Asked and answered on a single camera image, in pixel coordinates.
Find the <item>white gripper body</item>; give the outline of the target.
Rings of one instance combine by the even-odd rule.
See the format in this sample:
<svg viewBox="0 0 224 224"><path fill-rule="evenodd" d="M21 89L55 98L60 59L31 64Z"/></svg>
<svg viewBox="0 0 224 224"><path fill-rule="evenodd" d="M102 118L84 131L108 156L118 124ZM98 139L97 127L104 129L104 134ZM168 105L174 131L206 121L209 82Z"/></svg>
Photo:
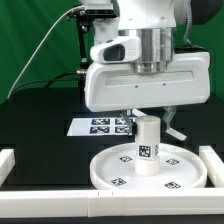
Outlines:
<svg viewBox="0 0 224 224"><path fill-rule="evenodd" d="M85 103L93 112L204 103L210 96L208 52L176 54L167 70L137 74L132 64L93 63Z"/></svg>

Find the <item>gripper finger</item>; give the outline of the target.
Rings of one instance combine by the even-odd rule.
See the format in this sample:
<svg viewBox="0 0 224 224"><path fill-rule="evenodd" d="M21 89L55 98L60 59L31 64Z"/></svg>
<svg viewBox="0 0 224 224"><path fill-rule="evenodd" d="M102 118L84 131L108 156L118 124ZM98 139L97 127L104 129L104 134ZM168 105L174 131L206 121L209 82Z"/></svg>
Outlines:
<svg viewBox="0 0 224 224"><path fill-rule="evenodd" d="M167 106L164 108L164 110L165 110L165 114L163 116L163 121L166 124L166 129L169 130L171 121L176 114L176 107L175 106Z"/></svg>
<svg viewBox="0 0 224 224"><path fill-rule="evenodd" d="M135 122L131 122L129 120L129 117L131 116L131 114L132 114L132 112L130 109L122 110L120 112L121 117L124 119L124 121L127 124L127 133L129 135L134 135L134 134L136 134L136 131L137 131L137 124Z"/></svg>

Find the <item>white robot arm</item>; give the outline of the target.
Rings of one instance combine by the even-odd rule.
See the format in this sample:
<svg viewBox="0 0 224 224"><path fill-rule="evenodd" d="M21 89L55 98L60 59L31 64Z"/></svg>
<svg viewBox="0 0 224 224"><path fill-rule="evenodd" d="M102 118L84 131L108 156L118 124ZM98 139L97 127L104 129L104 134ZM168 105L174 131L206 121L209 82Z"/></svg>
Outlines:
<svg viewBox="0 0 224 224"><path fill-rule="evenodd" d="M93 63L87 70L86 106L94 111L165 107L210 96L210 54L192 45L176 52L175 28L190 31L215 17L223 0L91 0L96 17Z"/></svg>

